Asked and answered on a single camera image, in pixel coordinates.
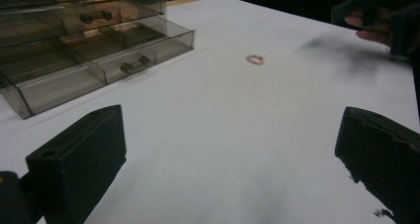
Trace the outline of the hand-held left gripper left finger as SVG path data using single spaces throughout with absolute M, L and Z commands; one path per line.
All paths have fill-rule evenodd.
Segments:
M 126 161 L 122 107 L 88 113 L 26 157 L 48 224 L 83 224 Z

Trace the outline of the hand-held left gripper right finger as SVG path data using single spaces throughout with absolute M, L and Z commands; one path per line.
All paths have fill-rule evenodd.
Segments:
M 345 109 L 335 156 L 396 224 L 420 224 L 420 134 L 371 111 Z

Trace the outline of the smoky clear closed drawer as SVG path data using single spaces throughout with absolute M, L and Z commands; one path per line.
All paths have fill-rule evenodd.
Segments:
M 90 0 L 0 11 L 0 49 L 162 15 L 165 0 Z

